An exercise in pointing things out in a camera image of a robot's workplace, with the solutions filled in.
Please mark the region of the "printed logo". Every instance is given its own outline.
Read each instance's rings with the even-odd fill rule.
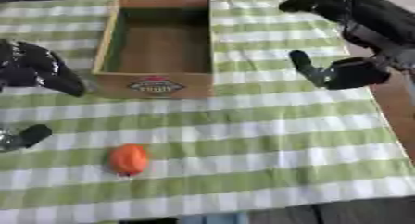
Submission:
[[[131,83],[129,88],[142,93],[174,93],[183,89],[184,86],[160,76],[149,76],[138,82]]]

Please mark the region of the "table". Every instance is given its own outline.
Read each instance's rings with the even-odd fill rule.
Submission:
[[[54,136],[0,155],[0,220],[90,223],[413,195],[413,166],[369,89],[317,89],[287,60],[293,48],[320,65],[345,57],[334,25],[281,13],[281,1],[212,3],[216,96],[206,100],[5,90],[2,122],[43,122]],[[91,81],[108,3],[3,4],[0,37],[56,50]],[[145,173],[108,172],[106,155],[121,143],[148,144]]]

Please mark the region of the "robotic finger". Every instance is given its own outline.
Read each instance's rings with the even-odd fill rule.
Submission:
[[[296,70],[317,87],[329,90],[358,88],[382,84],[389,80],[390,73],[362,57],[334,61],[328,68],[315,68],[304,51],[290,53]]]
[[[85,87],[54,52],[20,41],[0,40],[1,87],[43,86],[73,96]]]

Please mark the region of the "orange ball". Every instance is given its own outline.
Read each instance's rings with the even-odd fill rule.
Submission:
[[[123,176],[132,176],[145,170],[148,159],[141,145],[126,143],[111,152],[109,162],[115,172]]]

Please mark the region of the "cardboard box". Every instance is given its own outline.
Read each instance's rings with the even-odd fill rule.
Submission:
[[[93,74],[112,98],[212,95],[209,0],[115,0]]]

